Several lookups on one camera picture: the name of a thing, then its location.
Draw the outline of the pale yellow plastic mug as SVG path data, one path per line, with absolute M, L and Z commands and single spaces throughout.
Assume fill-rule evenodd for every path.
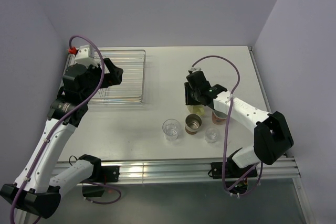
M 187 109 L 190 114 L 197 114 L 198 116 L 203 116 L 205 114 L 205 109 L 202 105 L 188 105 Z

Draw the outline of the large clear plastic tumbler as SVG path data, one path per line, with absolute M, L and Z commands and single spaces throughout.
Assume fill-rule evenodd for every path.
M 181 125 L 175 119 L 167 119 L 162 125 L 164 137 L 168 141 L 175 141 L 178 139 Z

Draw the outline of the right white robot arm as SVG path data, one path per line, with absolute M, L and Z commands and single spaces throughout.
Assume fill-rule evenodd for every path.
M 272 165 L 293 147 L 293 138 L 284 115 L 260 110 L 233 97 L 226 88 L 211 86 L 203 71 L 190 71 L 184 83 L 186 105 L 204 105 L 233 118 L 254 136 L 254 142 L 233 152 L 225 169 L 233 178 L 244 175 L 253 165 Z

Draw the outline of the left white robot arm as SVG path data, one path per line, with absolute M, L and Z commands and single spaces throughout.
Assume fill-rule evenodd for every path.
M 1 188 L 1 196 L 11 204 L 11 223 L 15 209 L 47 219 L 55 213 L 62 197 L 78 183 L 102 178 L 101 159 L 87 154 L 59 175 L 52 177 L 51 174 L 66 143 L 88 111 L 92 96 L 100 88 L 122 82 L 123 69 L 109 58 L 103 63 L 103 66 L 76 63 L 65 70 L 62 86 L 50 106 L 33 155 L 15 182 Z

